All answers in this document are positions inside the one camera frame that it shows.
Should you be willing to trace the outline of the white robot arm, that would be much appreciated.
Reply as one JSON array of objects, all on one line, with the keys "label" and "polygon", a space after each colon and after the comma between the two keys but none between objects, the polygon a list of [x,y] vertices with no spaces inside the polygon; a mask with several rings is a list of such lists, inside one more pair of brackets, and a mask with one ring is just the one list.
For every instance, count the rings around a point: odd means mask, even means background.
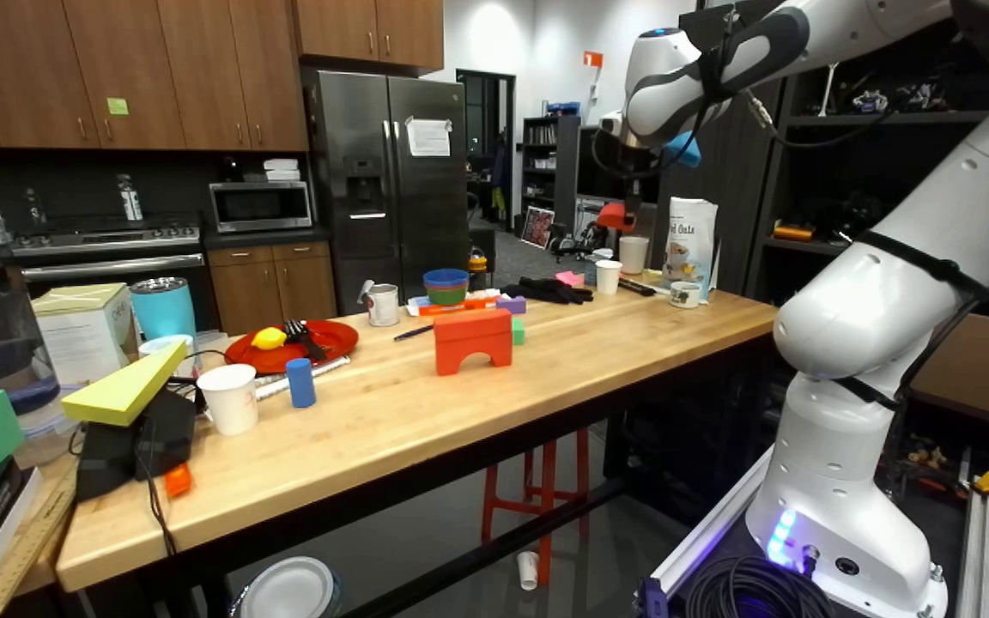
[{"label": "white robot arm", "polygon": [[[652,28],[632,45],[623,139],[662,147],[748,86],[869,54],[939,20],[956,20],[989,61],[989,0],[781,0],[716,45]],[[744,507],[769,564],[874,618],[949,609],[932,546],[876,489],[876,465],[908,371],[986,297],[989,117],[778,312],[774,341],[795,380]]]}]

